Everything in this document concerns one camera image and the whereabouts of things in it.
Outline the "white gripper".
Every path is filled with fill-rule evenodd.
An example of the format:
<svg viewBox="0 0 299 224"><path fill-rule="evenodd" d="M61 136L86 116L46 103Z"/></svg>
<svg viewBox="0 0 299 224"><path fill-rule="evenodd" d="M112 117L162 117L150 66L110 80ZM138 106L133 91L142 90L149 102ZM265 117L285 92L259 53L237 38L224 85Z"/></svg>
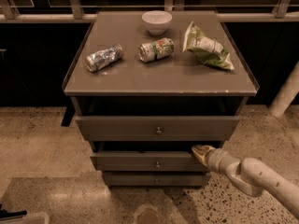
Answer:
<svg viewBox="0 0 299 224"><path fill-rule="evenodd" d="M220 148L196 145L192 147L194 157L210 171L225 175L229 180L240 178L241 160Z"/></svg>

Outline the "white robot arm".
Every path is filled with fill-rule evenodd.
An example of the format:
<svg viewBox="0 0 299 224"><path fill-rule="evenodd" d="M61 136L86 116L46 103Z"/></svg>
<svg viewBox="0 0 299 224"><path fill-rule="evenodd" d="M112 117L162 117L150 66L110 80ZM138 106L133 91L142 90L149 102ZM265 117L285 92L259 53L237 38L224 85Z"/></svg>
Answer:
<svg viewBox="0 0 299 224"><path fill-rule="evenodd" d="M222 148L195 145L193 155L209 171L224 175L234 187L250 197L269 192L291 214L299 218L299 187L254 158L243 160Z"/></svg>

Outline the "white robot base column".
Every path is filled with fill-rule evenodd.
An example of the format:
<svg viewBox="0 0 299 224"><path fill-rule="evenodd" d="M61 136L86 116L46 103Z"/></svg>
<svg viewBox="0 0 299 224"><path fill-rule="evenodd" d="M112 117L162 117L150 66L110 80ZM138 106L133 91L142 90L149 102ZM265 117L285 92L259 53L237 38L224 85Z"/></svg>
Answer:
<svg viewBox="0 0 299 224"><path fill-rule="evenodd" d="M269 106L270 113L279 118L292 103L293 99L299 93L299 61L291 71L290 75L281 86L275 99Z"/></svg>

